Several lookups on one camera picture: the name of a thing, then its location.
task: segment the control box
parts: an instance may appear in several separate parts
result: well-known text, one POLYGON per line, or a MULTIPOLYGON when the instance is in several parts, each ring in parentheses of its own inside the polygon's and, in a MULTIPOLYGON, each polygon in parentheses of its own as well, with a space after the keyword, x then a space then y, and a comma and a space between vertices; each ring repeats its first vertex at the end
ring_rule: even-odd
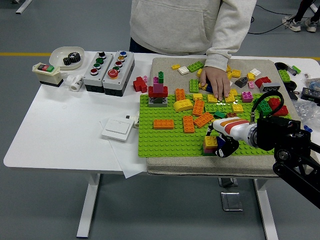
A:
POLYGON ((135 57, 133 52, 117 51, 107 74, 102 80, 104 93, 122 97, 134 67, 135 57))
POLYGON ((114 55, 111 53, 97 52, 83 76, 83 83, 89 92, 104 93, 102 80, 107 73, 114 55))
POLYGON ((41 84, 60 87, 64 81, 59 66, 52 66, 39 62, 32 67, 32 72, 37 75, 41 84))
POLYGON ((320 102, 320 91, 304 87, 301 92, 301 99, 320 102))

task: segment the white table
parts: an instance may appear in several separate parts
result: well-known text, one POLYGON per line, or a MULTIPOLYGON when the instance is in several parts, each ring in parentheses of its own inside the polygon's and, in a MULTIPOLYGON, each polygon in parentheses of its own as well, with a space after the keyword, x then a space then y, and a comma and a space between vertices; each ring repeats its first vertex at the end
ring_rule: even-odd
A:
MULTIPOLYGON (((95 53, 86 51, 81 67, 68 73, 83 75, 95 53)), ((41 85, 4 157, 4 164, 10 168, 77 171, 87 175, 89 184, 77 237, 88 237, 100 174, 122 173, 110 144, 101 137, 100 121, 111 116, 134 115, 139 110, 140 94, 133 89, 133 81, 138 76, 149 76, 152 59, 155 57, 168 56, 135 54, 135 67, 123 97, 88 92, 85 86, 82 86, 79 92, 72 92, 65 84, 60 87, 41 85)), ((320 66, 312 59, 250 56, 235 56, 234 59, 268 59, 273 62, 283 62, 297 66, 303 73, 320 77, 320 66)), ((297 83, 297 90, 304 87, 300 75, 290 77, 297 83)), ((319 144, 319 136, 317 131, 312 133, 312 141, 319 144)), ((256 185, 264 201, 268 200, 265 189, 258 186, 258 181, 256 185)), ((269 202, 264 202, 264 205, 267 205, 266 214, 270 217, 269 202)), ((272 214, 271 218, 267 218, 266 215, 263 218, 263 221, 273 222, 272 214)), ((268 224, 267 222, 264 224, 267 226, 266 235, 268 235, 268 224)), ((271 238, 277 233, 274 223, 270 224, 271 238)))

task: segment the cable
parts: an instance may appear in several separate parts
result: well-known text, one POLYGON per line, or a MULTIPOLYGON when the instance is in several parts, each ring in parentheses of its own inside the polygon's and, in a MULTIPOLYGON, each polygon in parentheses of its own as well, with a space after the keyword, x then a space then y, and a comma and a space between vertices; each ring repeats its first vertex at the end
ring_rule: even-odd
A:
MULTIPOLYGON (((258 4, 256 4, 256 6, 262 8, 263 10, 265 10, 265 11, 267 11, 267 12, 273 13, 273 14, 290 15, 290 14, 286 14, 286 13, 280 13, 280 12, 270 11, 270 10, 265 9, 264 7, 262 7, 262 6, 258 5, 258 4)), ((255 21, 255 18, 252 16, 250 23, 253 23, 254 21, 255 21)), ((268 31, 264 31, 264 32, 248 32, 248 34, 252 34, 252 35, 266 34, 266 33, 269 33, 269 32, 271 32, 271 31, 273 31, 273 30, 281 27, 282 25, 284 25, 284 24, 286 24, 286 23, 287 23, 287 22, 282 23, 282 24, 280 24, 279 26, 276 26, 276 27, 274 27, 274 28, 272 28, 272 29, 270 29, 270 30, 268 30, 268 31)))

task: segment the gray control box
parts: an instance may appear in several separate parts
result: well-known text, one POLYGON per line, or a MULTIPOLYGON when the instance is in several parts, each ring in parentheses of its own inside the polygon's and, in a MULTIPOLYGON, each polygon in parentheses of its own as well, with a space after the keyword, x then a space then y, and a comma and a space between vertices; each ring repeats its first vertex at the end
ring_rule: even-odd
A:
POLYGON ((85 85, 85 88, 89 92, 97 92, 97 93, 104 93, 104 87, 103 87, 103 78, 106 75, 108 68, 114 59, 114 55, 111 53, 104 53, 106 58, 103 59, 103 64, 100 64, 100 69, 97 69, 97 75, 92 75, 91 70, 94 69, 94 64, 97 63, 98 58, 100 58, 100 55, 103 52, 97 52, 90 63, 88 69, 86 70, 84 76, 83 76, 83 83, 85 85))

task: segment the green button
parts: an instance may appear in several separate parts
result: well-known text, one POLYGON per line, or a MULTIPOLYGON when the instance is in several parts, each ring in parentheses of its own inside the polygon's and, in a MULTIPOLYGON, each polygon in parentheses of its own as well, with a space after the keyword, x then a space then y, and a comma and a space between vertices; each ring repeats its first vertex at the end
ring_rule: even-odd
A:
POLYGON ((49 67, 46 69, 46 71, 51 73, 54 69, 55 69, 54 66, 49 66, 49 67))

